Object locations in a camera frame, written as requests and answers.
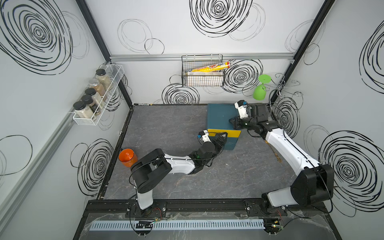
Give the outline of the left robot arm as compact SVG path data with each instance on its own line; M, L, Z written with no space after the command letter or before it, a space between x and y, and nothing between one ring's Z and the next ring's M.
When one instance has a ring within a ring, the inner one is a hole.
M165 154L155 149L134 163L129 182L136 189L140 210L146 211L154 204L153 189L169 174L194 175L211 167L213 160L224 150L228 133L199 132L200 147L184 157Z

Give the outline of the teal drawer cabinet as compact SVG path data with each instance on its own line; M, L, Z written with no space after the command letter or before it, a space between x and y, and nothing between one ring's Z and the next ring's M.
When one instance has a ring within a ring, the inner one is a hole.
M229 119L237 117L234 104L208 104L206 129L235 130ZM224 150L234 150L239 138L228 138Z

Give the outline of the yellow top drawer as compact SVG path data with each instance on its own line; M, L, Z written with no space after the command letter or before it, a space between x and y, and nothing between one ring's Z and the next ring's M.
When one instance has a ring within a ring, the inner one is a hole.
M223 133L227 133L228 138L239 138L241 135L241 130L217 130L217 129L208 129L210 137L218 136Z

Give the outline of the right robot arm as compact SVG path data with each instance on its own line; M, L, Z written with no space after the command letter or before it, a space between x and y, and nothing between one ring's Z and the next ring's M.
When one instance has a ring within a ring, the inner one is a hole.
M296 179L290 187L263 195L268 207L307 207L332 200L335 172L330 165L320 164L297 145L277 121L270 119L266 104L240 100L234 106L238 116L229 120L234 129L254 131L277 150L295 172Z

